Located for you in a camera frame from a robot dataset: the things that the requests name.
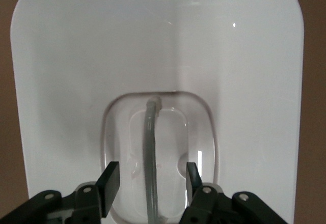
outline clear plastic tube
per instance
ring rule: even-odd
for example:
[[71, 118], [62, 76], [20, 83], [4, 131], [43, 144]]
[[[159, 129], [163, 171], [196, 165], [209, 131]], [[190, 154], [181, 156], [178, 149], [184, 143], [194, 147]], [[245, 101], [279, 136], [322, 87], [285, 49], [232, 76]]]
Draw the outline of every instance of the clear plastic tube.
[[155, 157], [155, 119], [162, 109], [160, 97], [152, 97], [147, 101], [144, 125], [145, 149], [145, 186], [148, 224], [158, 224], [156, 157]]

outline brown wall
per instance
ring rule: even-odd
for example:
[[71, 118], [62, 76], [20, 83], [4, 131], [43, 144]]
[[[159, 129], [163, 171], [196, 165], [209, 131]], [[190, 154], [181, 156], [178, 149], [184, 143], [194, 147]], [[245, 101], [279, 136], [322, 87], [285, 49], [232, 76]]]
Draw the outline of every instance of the brown wall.
[[[28, 198], [9, 35], [17, 1], [0, 0], [0, 217]], [[299, 3], [305, 22], [305, 47], [295, 224], [324, 224], [326, 0]]]

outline white surface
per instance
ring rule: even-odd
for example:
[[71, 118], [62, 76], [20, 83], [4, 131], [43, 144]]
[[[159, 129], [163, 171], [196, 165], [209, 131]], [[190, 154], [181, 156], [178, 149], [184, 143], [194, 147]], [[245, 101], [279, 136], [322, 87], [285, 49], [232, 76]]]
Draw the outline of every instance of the white surface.
[[30, 196], [98, 178], [114, 99], [185, 91], [211, 110], [225, 193], [252, 191], [293, 223], [297, 0], [19, 0], [11, 42]]
[[146, 223], [143, 132], [146, 103], [162, 100], [155, 122], [158, 212], [167, 223], [180, 220], [185, 209], [186, 163], [195, 162], [204, 182], [213, 182], [215, 143], [210, 113], [189, 93], [128, 94], [112, 103], [105, 115], [105, 162], [119, 161], [120, 189], [113, 203], [115, 220]]

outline white plastic panel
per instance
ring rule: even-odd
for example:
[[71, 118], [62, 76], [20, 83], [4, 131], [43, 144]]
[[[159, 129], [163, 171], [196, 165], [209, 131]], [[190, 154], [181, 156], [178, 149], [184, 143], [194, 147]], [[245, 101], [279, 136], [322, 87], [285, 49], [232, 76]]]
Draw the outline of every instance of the white plastic panel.
[[30, 196], [98, 178], [114, 99], [184, 91], [211, 111], [226, 195], [252, 191], [293, 223], [297, 0], [19, 0], [11, 42]]

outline screw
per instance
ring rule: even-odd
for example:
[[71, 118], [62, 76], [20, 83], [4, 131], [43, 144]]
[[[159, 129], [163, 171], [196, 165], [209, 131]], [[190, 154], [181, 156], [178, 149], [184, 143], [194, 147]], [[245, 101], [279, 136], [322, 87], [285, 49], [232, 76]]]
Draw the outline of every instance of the screw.
[[53, 193], [49, 193], [49, 194], [47, 194], [46, 196], [44, 196], [44, 198], [45, 198], [46, 200], [49, 200], [49, 199], [52, 199], [54, 196], [55, 196], [55, 195], [54, 195]]
[[85, 187], [85, 188], [83, 189], [83, 192], [86, 193], [86, 192], [90, 192], [91, 190], [92, 190], [91, 187]]
[[245, 193], [240, 193], [239, 198], [243, 201], [247, 201], [249, 199], [248, 195], [246, 195]]
[[203, 187], [203, 192], [210, 193], [210, 192], [212, 192], [212, 189], [210, 189], [210, 187]]

